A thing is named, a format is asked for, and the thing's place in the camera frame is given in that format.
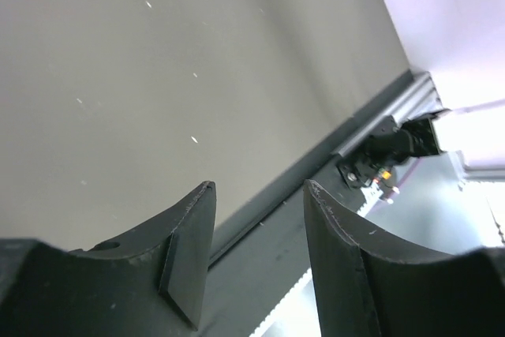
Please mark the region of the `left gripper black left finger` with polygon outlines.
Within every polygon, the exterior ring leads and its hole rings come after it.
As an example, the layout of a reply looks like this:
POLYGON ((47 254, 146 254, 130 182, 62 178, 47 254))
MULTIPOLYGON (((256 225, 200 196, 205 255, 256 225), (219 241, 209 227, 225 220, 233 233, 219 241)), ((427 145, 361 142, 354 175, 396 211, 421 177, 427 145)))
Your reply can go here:
POLYGON ((2 239, 2 335, 191 335, 202 313, 215 213, 215 184, 203 182, 87 251, 2 239))

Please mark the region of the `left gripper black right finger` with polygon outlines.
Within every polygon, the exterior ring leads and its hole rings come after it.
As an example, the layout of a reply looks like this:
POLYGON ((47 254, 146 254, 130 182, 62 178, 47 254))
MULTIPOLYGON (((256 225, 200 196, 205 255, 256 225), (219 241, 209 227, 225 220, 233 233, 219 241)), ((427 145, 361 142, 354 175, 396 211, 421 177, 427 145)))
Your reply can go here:
POLYGON ((303 186, 324 336, 501 336, 504 251, 451 255, 409 242, 303 186))

